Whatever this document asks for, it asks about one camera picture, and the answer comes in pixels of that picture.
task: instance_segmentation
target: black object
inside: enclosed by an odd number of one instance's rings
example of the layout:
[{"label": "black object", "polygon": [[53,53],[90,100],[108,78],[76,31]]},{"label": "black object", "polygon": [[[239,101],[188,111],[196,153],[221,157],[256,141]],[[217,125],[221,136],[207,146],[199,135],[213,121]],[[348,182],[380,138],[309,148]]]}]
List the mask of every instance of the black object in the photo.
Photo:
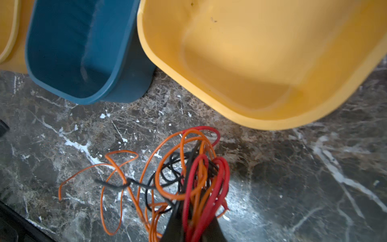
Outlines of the black object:
[{"label": "black object", "polygon": [[[182,225],[182,211],[183,202],[179,201],[172,212],[171,218],[165,228],[163,237],[160,242],[184,242],[184,232]],[[214,217],[208,227],[202,234],[201,242],[227,242],[224,237],[222,230],[220,229],[219,223]]]},{"label": "black object", "polygon": [[0,241],[55,242],[1,201]]},{"label": "black object", "polygon": [[3,120],[0,120],[0,138],[9,130],[9,127],[7,124],[3,122]]}]

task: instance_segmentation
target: black wire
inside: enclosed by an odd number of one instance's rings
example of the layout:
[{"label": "black wire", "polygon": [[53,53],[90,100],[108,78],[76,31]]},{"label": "black wire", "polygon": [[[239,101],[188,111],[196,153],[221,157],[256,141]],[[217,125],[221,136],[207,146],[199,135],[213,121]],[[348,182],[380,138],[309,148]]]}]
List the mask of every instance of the black wire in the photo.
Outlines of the black wire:
[{"label": "black wire", "polygon": [[[187,170],[187,174],[190,173],[190,169],[191,169],[191,166],[192,166],[192,163],[193,161],[195,160],[195,158],[198,156],[199,154],[199,148],[200,148],[200,144],[201,144],[201,141],[198,141],[195,145],[195,147],[191,150],[191,152],[185,152],[184,153],[184,159],[187,159],[187,163],[185,164],[186,166],[186,170]],[[162,184],[161,186],[162,187],[168,187],[170,185],[173,185],[174,183],[178,183],[178,192],[179,193],[185,193],[185,190],[187,188],[187,185],[186,183],[183,185],[181,180],[184,178],[184,176],[181,175],[180,172],[176,171],[174,168],[173,168],[173,164],[176,164],[180,162],[180,153],[178,152],[174,152],[170,155],[169,157],[169,160],[167,163],[163,164],[162,168],[161,168],[161,177],[163,178],[164,181],[166,181],[165,184]],[[173,180],[169,180],[165,177],[164,173],[163,173],[163,170],[167,168],[169,170],[171,170],[172,174],[175,176],[175,179]],[[209,160],[209,167],[208,167],[208,178],[207,178],[207,188],[210,187],[210,178],[214,177],[217,175],[217,172],[218,172],[218,167],[211,161]],[[107,188],[110,188],[112,190],[115,190],[115,191],[122,191],[123,189],[127,188],[128,186],[130,186],[131,184],[135,184],[135,185],[138,185],[140,187],[143,187],[145,188],[145,194],[144,194],[144,199],[145,199],[145,205],[146,205],[146,208],[149,210],[149,211],[152,211],[152,208],[150,207],[149,203],[148,203],[148,191],[149,190],[155,190],[156,187],[155,185],[151,185],[152,181],[153,181],[153,184],[154,184],[154,178],[155,178],[155,175],[156,173],[154,172],[152,174],[152,176],[149,178],[148,180],[148,183],[147,184],[143,184],[143,183],[140,183],[132,178],[127,178],[127,183],[124,184],[124,185],[121,185],[121,186],[116,186],[116,185],[113,185],[113,184],[110,184],[108,182],[105,182],[105,181],[102,181],[102,180],[94,180],[96,183],[98,184],[101,184]],[[173,209],[176,204],[174,204],[171,200],[163,197],[165,199],[165,201],[168,203],[169,206],[171,206],[170,208],[168,208],[167,210],[164,210],[164,211],[161,211],[160,214],[163,214],[163,213],[167,213],[169,212],[171,209]]]},{"label": "black wire", "polygon": [[[188,174],[190,173],[191,171],[191,166],[192,166],[192,163],[194,161],[194,159],[197,157],[197,154],[199,153],[199,148],[200,148],[200,144],[202,143],[202,141],[198,140],[196,142],[196,145],[195,147],[192,149],[191,151],[191,155],[189,157],[189,159],[187,160],[187,163],[185,164],[185,169],[186,169],[186,174],[188,176]],[[184,186],[181,190],[181,193],[185,193],[185,190],[187,189],[187,183],[185,182],[184,183]]]}]

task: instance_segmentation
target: orange wire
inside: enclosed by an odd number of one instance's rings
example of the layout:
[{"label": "orange wire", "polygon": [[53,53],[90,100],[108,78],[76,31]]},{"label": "orange wire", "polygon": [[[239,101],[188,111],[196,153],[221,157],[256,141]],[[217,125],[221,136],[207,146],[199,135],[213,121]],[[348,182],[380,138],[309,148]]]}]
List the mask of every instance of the orange wire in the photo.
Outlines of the orange wire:
[{"label": "orange wire", "polygon": [[[211,160],[213,158],[216,157],[216,154],[215,154],[215,151],[214,151],[214,148],[211,144],[211,142],[207,139],[207,137],[200,131],[198,131],[197,129],[189,129],[189,130],[186,130],[184,131],[180,131],[180,132],[177,132],[177,133],[174,133],[170,136],[168,136],[154,151],[153,153],[151,154],[151,156],[149,157],[149,159],[147,160],[145,166],[144,166],[144,169],[143,169],[143,172],[141,174],[141,177],[140,177],[140,180],[139,182],[142,182],[142,180],[144,179],[144,176],[145,176],[145,173],[146,173],[146,170],[153,158],[153,156],[158,152],[158,150],[166,143],[168,142],[170,139],[172,139],[173,137],[179,135],[179,134],[182,134],[182,138],[180,140],[180,143],[178,145],[176,145],[175,147],[173,147],[171,150],[169,150],[165,155],[164,157],[161,159],[160,163],[159,163],[159,166],[155,172],[155,178],[154,178],[154,183],[155,183],[155,187],[156,189],[158,190],[158,192],[165,198],[167,199],[170,199],[170,200],[184,200],[185,198],[185,194],[178,194],[177,192],[175,194],[171,194],[171,193],[168,193],[167,191],[165,191],[161,184],[160,184],[160,172],[161,172],[161,169],[162,169],[162,166],[164,164],[164,162],[166,161],[166,159],[173,153],[175,152],[177,149],[180,148],[180,160],[181,160],[181,166],[182,166],[182,172],[181,174],[182,175],[186,175],[186,167],[185,167],[185,161],[184,161],[184,145],[187,144],[187,143],[190,143],[190,142],[194,142],[194,141],[202,141],[201,145],[200,145],[200,149],[199,149],[199,154],[203,154],[203,153],[208,153],[209,157],[211,158]],[[196,134],[198,136],[196,137],[192,137],[192,138],[187,138],[187,136],[189,134]],[[110,157],[110,155],[112,154],[117,154],[117,153],[131,153],[131,154],[135,154],[135,157],[133,159],[130,159],[124,163],[122,163],[121,165],[117,165],[114,160]],[[138,154],[136,152],[133,152],[133,151],[129,151],[129,150],[121,150],[121,151],[113,151],[113,152],[110,152],[108,154],[105,155],[105,158],[110,162],[110,164],[107,164],[107,163],[101,163],[101,164],[95,164],[95,165],[92,165],[92,166],[89,166],[85,169],[82,169],[81,171],[75,173],[73,176],[71,176],[70,178],[68,178],[67,180],[65,180],[64,182],[62,182],[59,186],[59,190],[58,190],[58,198],[59,200],[62,199],[62,187],[63,185],[65,185],[68,181],[70,181],[71,179],[73,179],[74,177],[76,177],[78,174],[92,168],[92,167],[96,167],[96,166],[110,166],[110,167],[114,167],[115,170],[109,175],[109,177],[107,178],[106,182],[108,182],[111,177],[116,173],[118,172],[120,178],[122,179],[122,182],[123,184],[126,184],[127,183],[127,180],[125,178],[125,175],[123,173],[123,171],[121,170],[121,167],[131,161],[134,161],[135,159],[138,158]],[[191,192],[191,202],[193,204],[193,213],[192,213],[192,220],[190,221],[190,224],[195,226],[196,223],[198,222],[201,214],[202,214],[202,210],[203,210],[203,207],[205,206],[205,203],[206,203],[206,200],[207,198],[209,197],[210,193],[212,192],[215,184],[216,184],[216,177],[214,179],[212,179],[212,184],[210,186],[210,188],[205,192],[204,196],[202,198],[200,198],[200,195],[201,195],[201,191],[202,189],[205,187],[205,184],[207,182],[207,170],[208,170],[208,167],[205,168],[204,166],[204,163],[203,163],[203,160],[201,160],[199,162],[199,165],[198,165],[198,172],[197,172],[197,180],[195,180],[194,184],[196,184],[195,188],[192,190]],[[100,214],[101,214],[101,221],[102,221],[102,225],[103,225],[103,228],[105,230],[105,232],[109,235],[115,235],[119,228],[120,228],[120,225],[122,223],[122,199],[123,199],[123,192],[121,193],[121,198],[120,198],[120,221],[119,221],[119,224],[118,224],[118,227],[117,229],[114,231],[114,232],[110,232],[107,227],[106,227],[106,224],[105,224],[105,221],[104,221],[104,216],[103,216],[103,194],[104,194],[104,190],[105,190],[105,187],[102,188],[101,190],[101,198],[100,198]],[[160,203],[156,203],[154,201],[154,190],[151,190],[151,197],[152,197],[152,203],[149,204],[149,206],[152,208],[152,219],[151,219],[151,222],[149,222],[149,218],[148,218],[148,210],[145,208],[144,210],[144,213],[141,211],[141,208],[140,208],[140,205],[139,205],[139,201],[140,201],[140,187],[138,188],[137,190],[137,195],[136,197],[134,196],[132,190],[130,187],[127,187],[127,191],[135,205],[135,208],[136,208],[136,211],[137,211],[137,214],[140,218],[140,220],[142,221],[142,223],[144,224],[144,227],[145,229],[148,231],[149,233],[149,241],[150,242],[158,242],[159,239],[162,237],[162,234],[157,232],[157,224],[158,224],[158,221],[159,221],[159,218],[161,216],[161,212],[164,211],[167,207],[168,207],[168,204],[165,203],[165,202],[160,202]],[[227,202],[226,200],[224,201],[225,202],[225,209],[224,211],[218,215],[218,217],[224,215],[224,213],[228,210],[227,208]]]}]

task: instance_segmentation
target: electrical wire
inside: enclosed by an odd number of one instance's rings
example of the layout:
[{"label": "electrical wire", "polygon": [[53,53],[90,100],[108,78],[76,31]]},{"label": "electrical wire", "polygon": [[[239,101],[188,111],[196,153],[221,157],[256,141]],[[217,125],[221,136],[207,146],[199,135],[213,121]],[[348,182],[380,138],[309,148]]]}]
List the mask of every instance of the electrical wire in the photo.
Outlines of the electrical wire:
[{"label": "electrical wire", "polygon": [[[201,132],[206,130],[214,132],[216,134],[216,140],[211,143],[208,138]],[[172,138],[180,135],[180,143],[170,149],[161,159],[156,171],[151,175],[146,183],[143,183],[145,173],[148,169],[153,156]],[[62,187],[68,181],[76,177],[78,174],[96,166],[110,166],[115,170],[105,180],[95,180],[97,184],[102,185],[101,198],[100,198],[100,215],[102,226],[105,232],[109,235],[114,235],[118,232],[122,223],[122,199],[124,193],[121,192],[120,196],[120,221],[118,227],[114,232],[107,229],[104,215],[103,215],[103,194],[105,188],[112,189],[114,191],[127,190],[133,204],[136,208],[137,214],[144,224],[145,229],[149,233],[149,242],[158,242],[162,237],[162,234],[157,231],[157,224],[160,216],[169,212],[176,207],[176,203],[183,202],[182,213],[182,227],[185,232],[186,242],[199,242],[201,235],[215,217],[216,212],[222,206],[224,211],[218,215],[222,216],[227,210],[227,202],[225,197],[228,193],[228,183],[230,177],[230,171],[227,161],[223,157],[216,156],[213,146],[215,146],[220,140],[220,133],[218,130],[208,126],[198,126],[174,133],[168,136],[150,155],[145,163],[139,181],[133,178],[125,177],[121,167],[129,162],[138,158],[138,154],[129,150],[113,151],[105,155],[108,163],[100,163],[89,166],[73,176],[62,182],[59,186],[58,197],[62,199]],[[184,152],[184,147],[188,143],[196,142],[196,145],[190,152]],[[130,159],[121,165],[117,165],[110,157],[113,154],[118,153],[130,153],[135,157]],[[170,171],[170,175],[174,178],[167,178],[164,174],[165,170]],[[117,186],[109,183],[111,177],[118,173],[122,179],[122,185]],[[177,191],[171,193],[169,187],[177,186]],[[138,186],[136,196],[133,193],[134,186]],[[140,206],[140,190],[145,189],[144,200],[145,209],[142,211]],[[156,202],[154,193],[158,192],[164,202]]]}]

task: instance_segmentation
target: yellow container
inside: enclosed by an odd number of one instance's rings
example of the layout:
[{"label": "yellow container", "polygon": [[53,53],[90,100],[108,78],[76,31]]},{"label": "yellow container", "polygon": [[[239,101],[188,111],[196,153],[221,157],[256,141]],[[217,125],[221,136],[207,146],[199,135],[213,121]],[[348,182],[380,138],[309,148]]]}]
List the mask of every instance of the yellow container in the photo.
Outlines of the yellow container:
[{"label": "yellow container", "polygon": [[279,130],[342,104],[387,52],[386,0],[141,0],[151,61],[232,121]]},{"label": "yellow container", "polygon": [[24,46],[34,0],[0,0],[0,70],[27,73]]}]

